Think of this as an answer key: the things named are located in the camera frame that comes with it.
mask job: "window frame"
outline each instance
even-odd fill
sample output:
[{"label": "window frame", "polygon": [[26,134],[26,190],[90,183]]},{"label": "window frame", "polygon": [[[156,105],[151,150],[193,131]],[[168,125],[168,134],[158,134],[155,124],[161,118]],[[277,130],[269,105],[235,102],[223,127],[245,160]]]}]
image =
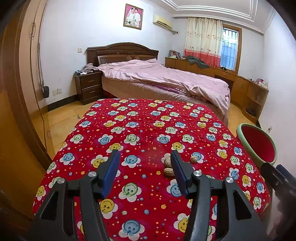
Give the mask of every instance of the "window frame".
[{"label": "window frame", "polygon": [[242,29],[236,26],[228,25],[228,24],[223,24],[223,29],[227,28],[233,31],[237,31],[239,33],[239,39],[238,39],[238,47],[237,47],[237,60],[235,63],[235,70],[232,69],[227,69],[230,72],[233,73],[238,73],[239,71],[239,63],[240,63],[240,57],[241,57],[241,52],[242,52]]}]

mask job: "window pane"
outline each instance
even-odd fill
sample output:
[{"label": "window pane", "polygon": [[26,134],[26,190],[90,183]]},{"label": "window pane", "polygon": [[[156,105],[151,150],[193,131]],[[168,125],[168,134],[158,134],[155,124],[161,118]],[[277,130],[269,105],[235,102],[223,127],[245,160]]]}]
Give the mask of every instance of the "window pane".
[{"label": "window pane", "polygon": [[237,56],[238,32],[223,29],[222,55],[220,66],[234,70]]}]

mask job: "bride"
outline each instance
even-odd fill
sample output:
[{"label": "bride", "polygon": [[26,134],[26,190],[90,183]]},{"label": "bride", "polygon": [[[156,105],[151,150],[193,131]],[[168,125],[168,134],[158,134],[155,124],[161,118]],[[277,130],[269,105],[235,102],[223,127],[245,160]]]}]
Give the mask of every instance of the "bride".
[{"label": "bride", "polygon": [[126,16],[126,25],[134,26],[135,24],[134,16],[135,16],[135,9],[131,8],[128,15]]}]

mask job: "wardrobe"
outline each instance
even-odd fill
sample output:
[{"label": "wardrobe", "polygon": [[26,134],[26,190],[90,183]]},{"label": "wardrobe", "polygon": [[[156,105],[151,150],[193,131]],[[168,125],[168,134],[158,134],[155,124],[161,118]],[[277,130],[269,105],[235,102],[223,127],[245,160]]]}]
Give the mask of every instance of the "wardrobe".
[{"label": "wardrobe", "polygon": [[55,156],[39,57],[47,0],[27,0],[0,33],[0,214],[25,232]]}]

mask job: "floral curtain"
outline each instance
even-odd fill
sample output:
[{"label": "floral curtain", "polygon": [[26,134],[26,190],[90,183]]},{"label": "floral curtain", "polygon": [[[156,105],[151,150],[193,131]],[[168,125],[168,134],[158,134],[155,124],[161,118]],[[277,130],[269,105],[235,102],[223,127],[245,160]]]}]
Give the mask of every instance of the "floral curtain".
[{"label": "floral curtain", "polygon": [[189,18],[185,41],[185,56],[200,58],[213,67],[220,67],[223,41],[221,20]]}]

